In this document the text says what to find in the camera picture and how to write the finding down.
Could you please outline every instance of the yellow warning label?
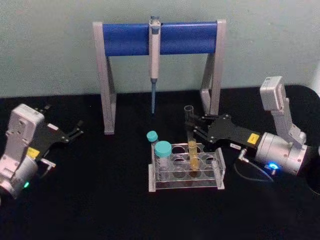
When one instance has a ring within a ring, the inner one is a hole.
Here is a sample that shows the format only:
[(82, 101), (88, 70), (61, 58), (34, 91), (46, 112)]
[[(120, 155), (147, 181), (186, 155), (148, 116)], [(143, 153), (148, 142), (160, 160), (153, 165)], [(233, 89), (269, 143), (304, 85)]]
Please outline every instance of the yellow warning label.
[(39, 155), (39, 153), (40, 153), (40, 151), (38, 151), (37, 149), (34, 149), (32, 147), (29, 147), (28, 151), (26, 152), (26, 154), (33, 159), (35, 159)]
[(259, 135), (258, 134), (251, 133), (251, 135), (250, 135), (250, 137), (249, 137), (247, 142), (250, 143), (250, 144), (256, 144), (258, 139), (259, 139)]

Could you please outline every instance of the yellow liquid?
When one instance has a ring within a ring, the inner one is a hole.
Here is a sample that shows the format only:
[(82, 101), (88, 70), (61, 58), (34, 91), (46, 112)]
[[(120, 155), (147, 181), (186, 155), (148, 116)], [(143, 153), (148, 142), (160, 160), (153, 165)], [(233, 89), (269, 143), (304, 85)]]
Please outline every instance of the yellow liquid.
[(196, 171), (199, 169), (196, 141), (193, 141), (193, 140), (188, 141), (188, 148), (189, 148), (189, 158), (190, 158), (191, 169), (193, 171)]

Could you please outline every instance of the pipette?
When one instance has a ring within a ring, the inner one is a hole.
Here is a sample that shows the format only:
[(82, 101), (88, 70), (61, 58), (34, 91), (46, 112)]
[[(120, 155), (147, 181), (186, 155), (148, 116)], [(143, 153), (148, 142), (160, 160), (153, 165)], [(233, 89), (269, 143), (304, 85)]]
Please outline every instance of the pipette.
[(149, 21), (149, 74), (151, 80), (151, 113), (155, 114), (156, 83), (159, 75), (161, 23), (158, 16), (151, 16)]

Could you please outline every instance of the green led light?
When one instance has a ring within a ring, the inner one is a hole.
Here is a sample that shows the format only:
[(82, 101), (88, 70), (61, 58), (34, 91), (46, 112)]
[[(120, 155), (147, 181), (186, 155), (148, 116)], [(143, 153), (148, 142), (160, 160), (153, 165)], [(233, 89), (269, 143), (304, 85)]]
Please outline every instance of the green led light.
[(28, 186), (29, 186), (29, 182), (27, 181), (27, 182), (24, 184), (23, 188), (25, 189), (25, 188), (27, 188)]

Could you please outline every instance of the blue crossbar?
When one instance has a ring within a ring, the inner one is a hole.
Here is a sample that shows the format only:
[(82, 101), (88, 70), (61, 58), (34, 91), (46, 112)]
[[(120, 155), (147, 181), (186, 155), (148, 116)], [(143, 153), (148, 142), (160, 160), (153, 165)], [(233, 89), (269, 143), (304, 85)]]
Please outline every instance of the blue crossbar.
[[(210, 54), (216, 50), (217, 22), (163, 23), (160, 54)], [(106, 56), (149, 55), (148, 24), (103, 24)]]

